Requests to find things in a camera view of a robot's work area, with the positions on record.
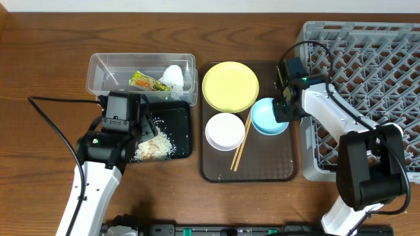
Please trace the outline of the rice food scraps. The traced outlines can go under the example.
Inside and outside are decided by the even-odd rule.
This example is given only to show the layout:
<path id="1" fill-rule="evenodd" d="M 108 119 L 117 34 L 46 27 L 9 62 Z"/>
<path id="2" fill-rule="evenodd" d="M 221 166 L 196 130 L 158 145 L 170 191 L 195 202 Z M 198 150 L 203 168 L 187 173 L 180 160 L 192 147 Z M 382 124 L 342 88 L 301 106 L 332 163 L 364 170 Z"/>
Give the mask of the rice food scraps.
<path id="1" fill-rule="evenodd" d="M 175 153 L 177 148 L 171 143 L 166 133 L 167 126 L 165 122 L 157 118 L 154 119 L 154 124 L 157 129 L 157 136 L 137 146 L 132 159 L 133 162 L 164 161 Z"/>

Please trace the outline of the green snack wrapper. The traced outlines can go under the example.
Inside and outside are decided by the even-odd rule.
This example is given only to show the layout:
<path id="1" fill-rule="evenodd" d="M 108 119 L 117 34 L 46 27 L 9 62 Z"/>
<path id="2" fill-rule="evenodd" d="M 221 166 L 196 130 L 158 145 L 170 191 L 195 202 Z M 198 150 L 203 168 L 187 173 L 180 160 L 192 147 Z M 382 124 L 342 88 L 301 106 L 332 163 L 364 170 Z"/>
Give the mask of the green snack wrapper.
<path id="1" fill-rule="evenodd" d="M 171 91 L 171 88 L 165 85 L 164 83 L 141 73 L 140 71 L 135 71 L 129 80 L 129 85 L 138 87 L 140 89 L 148 91 Z"/>

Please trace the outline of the light blue bowl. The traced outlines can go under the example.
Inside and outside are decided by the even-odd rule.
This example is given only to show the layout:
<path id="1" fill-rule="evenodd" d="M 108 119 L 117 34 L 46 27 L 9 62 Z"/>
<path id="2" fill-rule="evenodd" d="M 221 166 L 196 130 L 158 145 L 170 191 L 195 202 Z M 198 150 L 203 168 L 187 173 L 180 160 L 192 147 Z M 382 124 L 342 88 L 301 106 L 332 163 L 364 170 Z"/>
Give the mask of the light blue bowl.
<path id="1" fill-rule="evenodd" d="M 274 116 L 273 98 L 262 98 L 251 109 L 251 122 L 260 134 L 275 136 L 286 130 L 289 123 L 278 123 Z"/>

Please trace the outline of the white tissue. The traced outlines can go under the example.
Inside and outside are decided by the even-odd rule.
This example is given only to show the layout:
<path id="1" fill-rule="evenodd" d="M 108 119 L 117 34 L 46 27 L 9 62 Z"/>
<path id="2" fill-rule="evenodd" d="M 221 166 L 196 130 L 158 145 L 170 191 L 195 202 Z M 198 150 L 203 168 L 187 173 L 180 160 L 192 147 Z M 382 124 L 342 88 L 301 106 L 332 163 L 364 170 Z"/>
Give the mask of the white tissue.
<path id="1" fill-rule="evenodd" d="M 184 78 L 181 68 L 178 65 L 169 66 L 163 72 L 159 82 L 169 87 L 172 91 L 183 91 Z"/>

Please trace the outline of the yellow round plate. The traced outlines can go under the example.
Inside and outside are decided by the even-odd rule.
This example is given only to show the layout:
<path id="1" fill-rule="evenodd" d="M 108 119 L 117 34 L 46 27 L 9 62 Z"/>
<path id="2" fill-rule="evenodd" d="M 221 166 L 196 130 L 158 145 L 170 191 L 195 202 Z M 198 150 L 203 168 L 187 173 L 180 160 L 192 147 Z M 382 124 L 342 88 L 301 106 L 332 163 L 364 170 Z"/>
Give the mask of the yellow round plate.
<path id="1" fill-rule="evenodd" d="M 239 62 L 221 62 L 204 75 L 202 93 L 214 109 L 238 113 L 249 108 L 259 95 L 255 72 Z"/>

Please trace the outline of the pink bowl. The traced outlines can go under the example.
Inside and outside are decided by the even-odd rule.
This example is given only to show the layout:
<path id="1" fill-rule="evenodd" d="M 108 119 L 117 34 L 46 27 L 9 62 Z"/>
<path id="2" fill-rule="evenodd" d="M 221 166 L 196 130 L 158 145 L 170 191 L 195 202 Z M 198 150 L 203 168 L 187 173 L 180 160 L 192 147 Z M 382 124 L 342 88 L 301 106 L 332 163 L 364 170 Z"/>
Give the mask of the pink bowl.
<path id="1" fill-rule="evenodd" d="M 207 142 L 219 151 L 232 151 L 243 141 L 245 125 L 232 113 L 218 113 L 205 126 Z"/>

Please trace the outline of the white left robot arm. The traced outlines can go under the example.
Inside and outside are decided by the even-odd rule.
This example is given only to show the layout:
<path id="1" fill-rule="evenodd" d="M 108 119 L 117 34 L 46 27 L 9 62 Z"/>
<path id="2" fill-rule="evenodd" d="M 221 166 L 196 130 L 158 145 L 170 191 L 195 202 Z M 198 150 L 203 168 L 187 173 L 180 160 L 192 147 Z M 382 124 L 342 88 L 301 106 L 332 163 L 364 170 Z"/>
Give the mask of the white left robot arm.
<path id="1" fill-rule="evenodd" d="M 57 235 L 98 235 L 106 209 L 137 146 L 157 136 L 147 97 L 111 91 L 103 111 L 77 141 L 72 191 Z"/>

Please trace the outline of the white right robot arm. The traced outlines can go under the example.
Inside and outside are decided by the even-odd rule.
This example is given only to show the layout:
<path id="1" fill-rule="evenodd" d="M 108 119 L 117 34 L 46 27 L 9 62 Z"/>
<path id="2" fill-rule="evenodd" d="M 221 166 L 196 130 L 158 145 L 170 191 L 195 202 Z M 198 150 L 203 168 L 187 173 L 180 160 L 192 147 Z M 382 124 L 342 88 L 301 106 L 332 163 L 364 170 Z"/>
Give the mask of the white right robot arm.
<path id="1" fill-rule="evenodd" d="M 272 103 L 277 122 L 312 116 L 338 144 L 336 186 L 339 197 L 321 219 L 328 235 L 355 235 L 362 222 L 397 196 L 410 196 L 402 129 L 379 125 L 337 94 L 327 77 L 309 75 L 300 58 L 282 60 Z"/>

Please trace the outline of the clear plastic waste bin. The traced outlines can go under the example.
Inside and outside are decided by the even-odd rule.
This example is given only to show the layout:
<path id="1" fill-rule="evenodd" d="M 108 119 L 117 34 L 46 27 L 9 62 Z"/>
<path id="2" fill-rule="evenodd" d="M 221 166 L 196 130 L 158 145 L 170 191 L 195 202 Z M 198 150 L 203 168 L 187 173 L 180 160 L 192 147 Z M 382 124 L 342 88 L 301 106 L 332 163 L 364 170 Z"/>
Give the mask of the clear plastic waste bin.
<path id="1" fill-rule="evenodd" d="M 155 79 L 169 81 L 167 69 L 182 75 L 176 79 L 180 88 L 158 91 L 136 85 L 135 72 Z M 150 102 L 185 101 L 196 105 L 198 96 L 198 71 L 193 54 L 186 53 L 96 53 L 91 56 L 86 89 L 95 96 L 107 95 L 114 90 L 140 93 Z"/>

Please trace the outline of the grey dishwasher rack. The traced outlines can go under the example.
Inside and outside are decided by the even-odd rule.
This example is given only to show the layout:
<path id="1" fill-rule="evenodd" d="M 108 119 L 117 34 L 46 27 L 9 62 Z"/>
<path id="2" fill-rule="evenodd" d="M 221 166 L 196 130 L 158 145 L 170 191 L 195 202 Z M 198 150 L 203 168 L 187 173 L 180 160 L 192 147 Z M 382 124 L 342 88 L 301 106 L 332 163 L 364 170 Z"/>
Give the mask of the grey dishwasher rack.
<path id="1" fill-rule="evenodd" d="M 419 184 L 419 24 L 308 21 L 300 41 L 317 41 L 334 54 L 331 84 L 362 115 L 404 132 L 409 180 Z M 309 74 L 328 74 L 328 57 L 319 46 L 295 49 Z M 300 123 L 303 175 L 335 181 L 338 146 L 313 117 Z"/>

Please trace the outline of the black plastic tray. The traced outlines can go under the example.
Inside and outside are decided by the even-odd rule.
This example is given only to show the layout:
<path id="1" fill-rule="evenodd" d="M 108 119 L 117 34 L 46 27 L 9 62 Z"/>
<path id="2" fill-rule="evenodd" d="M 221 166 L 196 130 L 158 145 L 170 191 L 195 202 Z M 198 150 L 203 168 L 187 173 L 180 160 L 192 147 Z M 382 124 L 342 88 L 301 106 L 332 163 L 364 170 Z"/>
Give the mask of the black plastic tray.
<path id="1" fill-rule="evenodd" d="M 184 101 L 158 102 L 150 104 L 152 121 L 162 119 L 171 143 L 177 148 L 169 159 L 183 159 L 191 155 L 192 142 L 190 134 L 190 105 Z"/>

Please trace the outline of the left wooden chopstick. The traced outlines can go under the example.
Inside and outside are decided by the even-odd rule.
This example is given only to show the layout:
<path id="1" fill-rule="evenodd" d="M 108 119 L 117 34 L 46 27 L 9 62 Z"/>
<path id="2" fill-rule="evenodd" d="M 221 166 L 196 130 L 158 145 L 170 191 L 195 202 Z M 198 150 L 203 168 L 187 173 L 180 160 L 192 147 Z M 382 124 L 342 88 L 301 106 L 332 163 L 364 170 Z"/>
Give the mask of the left wooden chopstick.
<path id="1" fill-rule="evenodd" d="M 241 149 L 241 147 L 242 147 L 242 144 L 243 144 L 243 142 L 245 141 L 245 137 L 246 137 L 246 134 L 247 134 L 247 129 L 248 129 L 248 127 L 249 127 L 249 123 L 250 123 L 250 114 L 251 114 L 251 110 L 249 110 L 249 113 L 248 113 L 248 115 L 247 115 L 247 119 L 246 119 L 246 121 L 245 121 L 245 136 L 244 136 L 244 139 L 243 139 L 243 141 L 242 141 L 242 143 L 236 148 L 236 152 L 235 152 L 235 154 L 234 154 L 234 158 L 233 158 L 233 160 L 232 160 L 232 164 L 231 164 L 231 166 L 230 166 L 230 170 L 234 170 L 235 171 L 235 166 L 236 166 L 236 161 L 237 161 L 237 158 L 238 158 L 238 156 L 239 156 L 239 154 L 240 154 L 240 149 Z"/>

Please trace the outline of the brown serving tray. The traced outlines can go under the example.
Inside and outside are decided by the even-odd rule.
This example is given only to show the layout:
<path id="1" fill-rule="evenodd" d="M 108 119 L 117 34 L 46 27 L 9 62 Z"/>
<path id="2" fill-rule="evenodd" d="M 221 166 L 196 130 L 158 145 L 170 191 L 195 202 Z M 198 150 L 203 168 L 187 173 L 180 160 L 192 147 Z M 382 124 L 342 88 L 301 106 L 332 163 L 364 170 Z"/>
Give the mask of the brown serving tray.
<path id="1" fill-rule="evenodd" d="M 235 151 L 219 151 L 205 137 L 205 126 L 218 113 L 201 97 L 199 171 L 211 183 L 286 182 L 299 171 L 295 124 L 275 136 L 260 134 L 253 125 L 245 140 L 237 169 L 230 168 Z"/>

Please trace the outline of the right wooden chopstick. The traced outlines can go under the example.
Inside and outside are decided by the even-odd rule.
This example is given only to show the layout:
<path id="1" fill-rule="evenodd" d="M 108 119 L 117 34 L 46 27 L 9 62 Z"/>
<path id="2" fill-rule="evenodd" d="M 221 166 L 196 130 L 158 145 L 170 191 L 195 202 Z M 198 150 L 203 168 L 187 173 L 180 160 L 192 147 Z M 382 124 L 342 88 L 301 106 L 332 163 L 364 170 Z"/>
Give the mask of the right wooden chopstick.
<path id="1" fill-rule="evenodd" d="M 245 122 L 245 136 L 244 136 L 243 142 L 237 148 L 231 167 L 230 167 L 230 170 L 233 170 L 234 172 L 236 172 L 238 169 L 238 166 L 242 157 L 243 149 L 247 140 L 247 135 L 249 134 L 250 125 L 251 125 L 251 112 L 248 113 L 247 120 Z"/>

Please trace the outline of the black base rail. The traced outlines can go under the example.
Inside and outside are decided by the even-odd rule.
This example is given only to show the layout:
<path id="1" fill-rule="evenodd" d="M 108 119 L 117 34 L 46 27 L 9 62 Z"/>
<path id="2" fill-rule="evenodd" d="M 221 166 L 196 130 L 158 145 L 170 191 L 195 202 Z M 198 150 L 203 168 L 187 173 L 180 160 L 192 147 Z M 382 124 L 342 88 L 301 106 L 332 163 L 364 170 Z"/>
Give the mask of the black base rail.
<path id="1" fill-rule="evenodd" d="M 119 215 L 102 224 L 99 236 L 258 236 L 258 235 L 325 235 L 320 226 L 303 222 L 283 225 L 216 225 L 178 224 L 173 220 L 141 220 Z"/>

